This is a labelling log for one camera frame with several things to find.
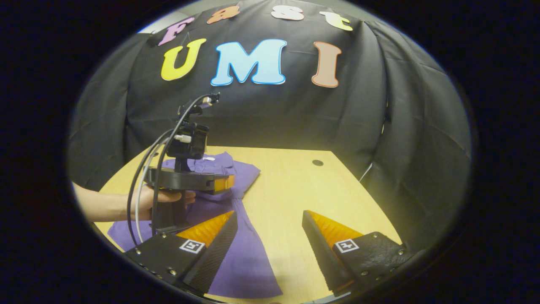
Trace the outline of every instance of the letter m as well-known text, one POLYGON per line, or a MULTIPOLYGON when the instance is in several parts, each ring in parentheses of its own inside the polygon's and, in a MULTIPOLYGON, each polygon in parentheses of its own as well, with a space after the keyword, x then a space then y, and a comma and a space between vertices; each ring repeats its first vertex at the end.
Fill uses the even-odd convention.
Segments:
POLYGON ((214 79, 210 81, 213 86, 228 85, 233 82, 229 75, 232 68, 240 83, 244 83, 249 73, 257 64, 257 73, 251 80, 254 83, 281 84, 285 76, 281 74, 281 49, 287 42, 280 39, 266 39, 261 41, 251 54, 247 54, 238 42, 228 42, 216 47, 219 52, 218 70, 214 79))

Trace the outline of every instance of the cable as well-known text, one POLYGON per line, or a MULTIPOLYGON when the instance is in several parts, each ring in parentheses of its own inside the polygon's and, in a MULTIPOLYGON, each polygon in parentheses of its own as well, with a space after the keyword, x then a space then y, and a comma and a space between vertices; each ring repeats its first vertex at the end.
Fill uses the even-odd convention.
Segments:
POLYGON ((127 196, 127 227, 130 231, 131 239, 133 240, 133 243, 135 244, 135 247, 137 246, 137 241, 135 240, 135 235, 133 234, 133 228, 131 228, 131 199, 133 198, 133 190, 135 188, 135 183, 137 182, 137 176, 139 176, 139 173, 143 167, 144 162, 150 155, 150 151, 161 141, 163 140, 163 137, 167 136, 173 129, 168 130, 167 132, 161 134, 161 136, 148 148, 146 151, 146 154, 143 156, 143 159, 140 161, 139 167, 137 168, 137 171, 135 172, 135 176, 133 177, 133 181, 131 182, 131 188, 130 192, 127 196))
MULTIPOLYGON (((158 193, 159 193, 159 173, 161 172, 161 166, 163 164, 163 158, 165 157, 165 154, 166 152, 168 151, 169 149, 169 146, 171 145, 171 142, 175 136, 175 134, 178 132, 178 129, 180 128, 180 125, 182 124, 182 122, 184 121, 184 118, 187 116, 187 114, 190 112, 191 108, 193 108, 193 106, 199 101, 199 100, 202 100, 204 97, 211 97, 211 96, 216 96, 216 94, 204 94, 204 95, 201 95, 199 97, 197 97, 192 103, 190 103, 190 105, 186 108, 186 110, 184 111, 184 113, 182 114, 182 116, 180 117, 180 120, 178 121, 178 123, 176 124, 176 127, 174 128, 174 131, 171 133, 171 136, 169 136, 168 140, 167 140, 167 143, 165 144, 165 147, 163 148, 163 151, 161 152, 161 155, 159 156, 159 160, 158 160, 158 168, 156 170, 156 183, 154 184, 154 199, 152 201, 152 206, 156 206, 157 205, 157 201, 158 201, 158 193)), ((155 208, 152 208, 152 218, 154 218, 155 216, 155 212, 156 212, 156 209, 155 208)), ((156 226, 155 225, 152 225, 152 235, 155 235, 156 234, 156 226)))
POLYGON ((139 179, 139 189, 137 191, 137 200, 135 201, 135 225, 137 226, 137 234, 139 235, 139 239, 141 242, 143 242, 143 237, 140 234, 140 226, 139 226, 139 204, 140 204, 140 193, 143 189, 143 182, 144 178, 146 177, 146 173, 148 172, 148 168, 150 167, 150 162, 152 159, 157 155, 157 152, 159 150, 159 147, 162 144, 165 144, 167 139, 162 140, 161 143, 159 143, 155 148, 150 157, 148 157, 148 160, 146 161, 146 165, 144 166, 143 174, 140 176, 139 179))

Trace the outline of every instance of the wooden table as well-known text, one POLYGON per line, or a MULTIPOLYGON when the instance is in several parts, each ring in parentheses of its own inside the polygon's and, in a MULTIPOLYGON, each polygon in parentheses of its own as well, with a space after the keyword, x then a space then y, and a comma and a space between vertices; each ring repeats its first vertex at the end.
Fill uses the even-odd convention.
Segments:
MULTIPOLYGON (((207 294, 208 298, 237 304, 298 304, 332 295, 302 229, 302 212, 307 209, 363 234, 379 231, 401 244, 379 205, 331 151, 207 147, 207 154, 225 151, 235 161, 253 164, 261 170, 243 202, 283 295, 234 299, 207 294), (315 166, 313 160, 324 165, 315 166)), ((126 194, 144 153, 121 168, 100 192, 126 194)), ((153 159, 153 166, 157 160, 158 157, 153 159)), ((115 244, 107 235, 112 222, 96 223, 96 226, 115 244)))

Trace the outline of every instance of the orange wedge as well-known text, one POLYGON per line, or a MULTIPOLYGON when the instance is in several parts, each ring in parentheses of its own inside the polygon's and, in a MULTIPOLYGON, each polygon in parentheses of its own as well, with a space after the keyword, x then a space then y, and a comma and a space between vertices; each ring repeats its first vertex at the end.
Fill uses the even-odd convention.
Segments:
POLYGON ((340 224, 311 210, 308 210, 308 212, 311 214, 313 221, 315 221, 315 224, 319 228, 319 231, 325 238, 330 248, 332 248, 334 244, 339 241, 354 239, 363 235, 356 230, 352 230, 343 224, 340 224))
POLYGON ((195 225, 187 230, 177 234, 177 236, 193 241, 198 241, 206 244, 206 248, 210 246, 221 228, 229 220, 234 211, 223 213, 208 221, 195 225))

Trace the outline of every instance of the purple shirt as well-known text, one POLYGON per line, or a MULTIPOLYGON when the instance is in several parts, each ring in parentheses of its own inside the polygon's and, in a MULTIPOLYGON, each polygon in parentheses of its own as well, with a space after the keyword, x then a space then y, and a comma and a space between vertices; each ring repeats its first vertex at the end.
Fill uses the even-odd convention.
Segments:
MULTIPOLYGON (((255 181, 260 170, 252 164, 233 161, 227 152, 205 155, 206 157, 213 157, 214 160, 188 160, 187 164, 195 172, 235 175, 234 186, 230 191, 218 195, 197 193, 195 203, 188 206, 187 220, 196 225, 231 210, 234 210, 238 217, 237 234, 208 293, 246 299, 271 298, 283 294, 275 279, 265 248, 251 225, 242 203, 244 193, 255 181)), ((174 160, 164 161, 163 167, 174 168, 174 160)), ((139 221, 144 240, 152 236, 150 222, 139 221)), ((135 240, 140 243, 134 221, 132 227, 135 240)), ((134 247, 127 221, 115 222, 108 234, 124 251, 134 247)))

